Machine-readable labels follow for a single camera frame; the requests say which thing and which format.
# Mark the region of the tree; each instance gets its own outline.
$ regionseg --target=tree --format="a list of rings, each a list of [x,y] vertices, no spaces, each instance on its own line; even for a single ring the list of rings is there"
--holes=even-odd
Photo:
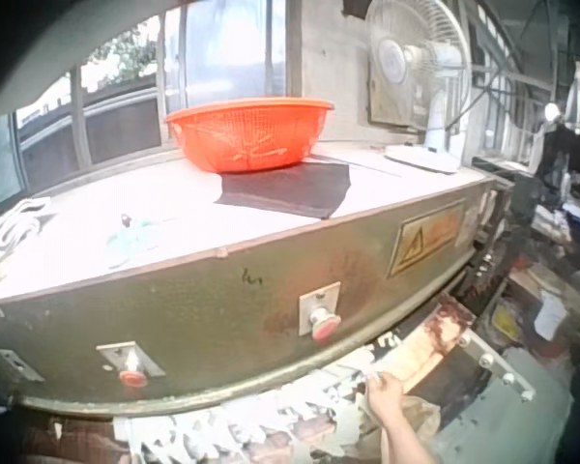
[[[99,88],[137,79],[156,60],[157,43],[143,38],[139,28],[134,26],[93,51],[88,62],[98,64],[107,60],[110,55],[120,57],[118,73],[105,77],[99,82]]]

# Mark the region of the handwritten mark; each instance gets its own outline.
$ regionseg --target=handwritten mark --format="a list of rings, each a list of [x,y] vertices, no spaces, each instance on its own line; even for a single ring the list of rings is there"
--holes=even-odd
[[[243,283],[248,283],[249,285],[260,285],[262,286],[262,283],[264,282],[264,280],[262,279],[262,277],[252,277],[249,274],[249,269],[248,268],[244,268],[243,269]]]

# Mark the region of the red button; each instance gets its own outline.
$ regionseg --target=red button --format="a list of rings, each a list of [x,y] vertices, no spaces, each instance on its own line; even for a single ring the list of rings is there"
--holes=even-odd
[[[331,336],[337,326],[341,323],[341,317],[331,315],[322,322],[314,324],[311,330],[311,337],[316,341],[326,340]]]
[[[127,387],[132,387],[134,389],[142,389],[148,385],[148,379],[141,372],[136,372],[132,370],[123,370],[119,374],[120,381]]]

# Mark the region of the white machine top surface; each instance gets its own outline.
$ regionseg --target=white machine top surface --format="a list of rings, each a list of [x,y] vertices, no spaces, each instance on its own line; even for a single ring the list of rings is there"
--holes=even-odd
[[[439,174],[384,157],[367,144],[320,143],[310,162],[349,164],[351,187],[332,218],[371,210],[485,179],[468,168]],[[0,299],[106,276],[216,247],[253,240],[320,219],[215,203],[221,177],[185,159],[136,168],[51,198],[55,216],[0,263]],[[120,217],[147,219],[162,239],[120,267],[108,266],[107,241]]]

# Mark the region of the cable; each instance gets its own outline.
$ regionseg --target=cable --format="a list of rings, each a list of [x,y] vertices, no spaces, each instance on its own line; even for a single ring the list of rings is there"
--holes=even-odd
[[[479,95],[477,95],[477,97],[473,100],[473,102],[471,102],[471,104],[469,104],[468,107],[464,111],[462,111],[455,118],[453,118],[453,121],[451,121],[449,123],[449,125],[445,128],[445,131],[450,131],[450,129],[453,126],[455,126],[459,122],[459,120],[462,119],[462,117],[466,113],[468,113],[477,104],[477,102],[481,99],[481,97],[483,97],[486,94],[486,92],[488,92],[490,90],[490,88],[492,87],[492,82],[494,82],[494,80],[501,74],[501,71],[505,68],[505,65],[508,63],[509,58],[511,57],[511,55],[513,55],[513,53],[516,52],[517,49],[520,47],[520,44],[522,43],[522,37],[524,36],[524,33],[526,32],[526,30],[528,29],[529,25],[531,24],[531,19],[533,19],[533,16],[535,16],[535,12],[537,10],[537,7],[541,3],[544,3],[545,1],[546,0],[537,0],[535,2],[535,4],[533,5],[533,8],[531,9],[531,12],[529,13],[529,16],[526,18],[526,22],[524,23],[524,27],[522,28],[522,32],[518,36],[517,43],[515,44],[515,46],[513,47],[513,49],[509,51],[509,54],[505,57],[505,60],[503,60],[503,62],[499,65],[499,67],[497,68],[496,72],[493,72],[493,75],[490,78],[490,81],[483,88],[483,90],[481,91],[481,93]]]

